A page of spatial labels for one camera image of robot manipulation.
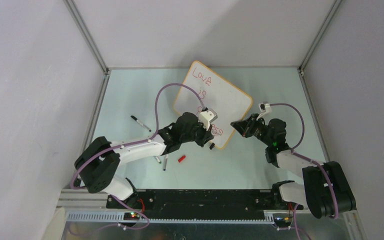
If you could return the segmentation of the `orange framed whiteboard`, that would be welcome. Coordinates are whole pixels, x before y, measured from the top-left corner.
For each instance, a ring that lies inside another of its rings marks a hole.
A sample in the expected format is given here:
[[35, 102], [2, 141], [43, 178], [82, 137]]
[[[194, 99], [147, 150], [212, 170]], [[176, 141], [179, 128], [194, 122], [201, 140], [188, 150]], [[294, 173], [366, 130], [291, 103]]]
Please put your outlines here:
[[198, 115], [203, 110], [201, 103], [215, 111], [217, 119], [212, 123], [214, 139], [211, 142], [216, 148], [224, 149], [234, 133], [231, 122], [246, 116], [252, 97], [197, 60], [191, 64], [183, 84], [193, 89], [199, 98], [181, 87], [173, 104], [174, 111], [179, 115], [184, 112]]

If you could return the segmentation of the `red marker cap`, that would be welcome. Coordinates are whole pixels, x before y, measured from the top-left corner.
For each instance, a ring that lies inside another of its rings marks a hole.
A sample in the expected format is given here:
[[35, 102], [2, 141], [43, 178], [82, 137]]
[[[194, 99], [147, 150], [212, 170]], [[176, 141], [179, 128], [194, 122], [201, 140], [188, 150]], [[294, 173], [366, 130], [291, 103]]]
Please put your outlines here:
[[181, 156], [177, 161], [181, 163], [186, 158], [186, 155]]

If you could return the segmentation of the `blue whiteboard marker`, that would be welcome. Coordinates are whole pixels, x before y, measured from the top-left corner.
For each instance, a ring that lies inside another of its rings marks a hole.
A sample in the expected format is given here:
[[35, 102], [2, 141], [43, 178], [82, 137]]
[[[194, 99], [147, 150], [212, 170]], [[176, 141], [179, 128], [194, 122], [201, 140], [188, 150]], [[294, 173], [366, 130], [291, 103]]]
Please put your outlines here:
[[168, 157], [169, 157], [169, 156], [168, 156], [167, 154], [164, 156], [164, 161], [163, 161], [163, 171], [166, 171], [166, 169], [167, 169]]

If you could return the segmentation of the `black whiteboard marker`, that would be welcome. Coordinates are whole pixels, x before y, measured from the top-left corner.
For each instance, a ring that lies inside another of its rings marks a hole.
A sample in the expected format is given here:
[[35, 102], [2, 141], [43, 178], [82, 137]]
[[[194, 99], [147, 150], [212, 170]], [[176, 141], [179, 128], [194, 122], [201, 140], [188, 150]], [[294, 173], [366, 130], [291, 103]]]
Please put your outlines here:
[[142, 121], [140, 121], [136, 116], [131, 115], [130, 117], [131, 117], [135, 122], [137, 122], [141, 127], [143, 127], [144, 129], [146, 129], [148, 132], [151, 132], [151, 131], [152, 131], [147, 125], [145, 125]]

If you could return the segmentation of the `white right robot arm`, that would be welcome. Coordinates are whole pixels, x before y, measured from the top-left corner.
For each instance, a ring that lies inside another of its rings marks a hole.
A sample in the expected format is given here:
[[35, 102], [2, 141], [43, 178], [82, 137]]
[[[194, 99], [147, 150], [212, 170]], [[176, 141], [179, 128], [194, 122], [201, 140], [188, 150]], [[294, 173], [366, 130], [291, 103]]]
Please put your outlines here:
[[265, 123], [258, 114], [230, 124], [242, 137], [255, 137], [266, 145], [265, 157], [269, 164], [287, 170], [303, 180], [275, 183], [271, 204], [284, 209], [296, 203], [317, 218], [335, 218], [340, 213], [354, 211], [357, 202], [341, 165], [336, 161], [318, 162], [297, 153], [286, 142], [285, 121], [278, 118]]

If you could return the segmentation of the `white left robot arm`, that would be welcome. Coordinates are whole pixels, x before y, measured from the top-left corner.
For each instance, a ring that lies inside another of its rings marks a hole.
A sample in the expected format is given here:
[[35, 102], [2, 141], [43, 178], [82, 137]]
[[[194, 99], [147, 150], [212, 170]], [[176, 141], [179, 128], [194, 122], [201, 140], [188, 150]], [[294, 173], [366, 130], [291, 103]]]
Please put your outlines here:
[[214, 138], [212, 123], [217, 117], [209, 108], [199, 115], [185, 112], [150, 139], [129, 143], [115, 143], [104, 136], [98, 137], [74, 162], [74, 178], [80, 177], [89, 193], [107, 193], [125, 208], [133, 208], [138, 202], [137, 190], [128, 178], [116, 175], [118, 168], [143, 158], [168, 155], [185, 143], [203, 147]]

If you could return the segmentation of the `right control board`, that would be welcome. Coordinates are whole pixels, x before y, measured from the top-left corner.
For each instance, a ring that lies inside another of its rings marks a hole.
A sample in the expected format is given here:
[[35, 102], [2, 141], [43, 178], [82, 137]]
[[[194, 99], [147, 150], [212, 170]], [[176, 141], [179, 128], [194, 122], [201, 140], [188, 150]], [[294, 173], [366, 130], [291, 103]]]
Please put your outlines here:
[[294, 220], [293, 216], [288, 216], [288, 217], [275, 217], [274, 218], [274, 223], [278, 226], [280, 225], [290, 225]]

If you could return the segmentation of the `control board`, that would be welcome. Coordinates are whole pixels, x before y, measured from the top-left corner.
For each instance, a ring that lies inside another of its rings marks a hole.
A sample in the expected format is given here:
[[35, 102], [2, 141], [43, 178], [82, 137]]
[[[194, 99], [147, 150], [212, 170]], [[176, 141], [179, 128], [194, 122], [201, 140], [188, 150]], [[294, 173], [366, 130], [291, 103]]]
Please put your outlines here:
[[138, 214], [137, 212], [125, 212], [123, 215], [124, 221], [139, 221], [141, 220], [142, 216]]
[[294, 220], [293, 216], [288, 216], [288, 217], [275, 217], [274, 218], [274, 223], [278, 226], [280, 225], [290, 225]]

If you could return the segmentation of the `left control board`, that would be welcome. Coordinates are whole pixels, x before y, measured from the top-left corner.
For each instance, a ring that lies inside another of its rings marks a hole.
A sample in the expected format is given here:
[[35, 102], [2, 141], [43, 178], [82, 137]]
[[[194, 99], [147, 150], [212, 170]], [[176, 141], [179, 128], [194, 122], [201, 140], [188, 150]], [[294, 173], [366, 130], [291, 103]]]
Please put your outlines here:
[[125, 212], [123, 215], [124, 221], [139, 221], [141, 220], [142, 216], [138, 214], [137, 212]]

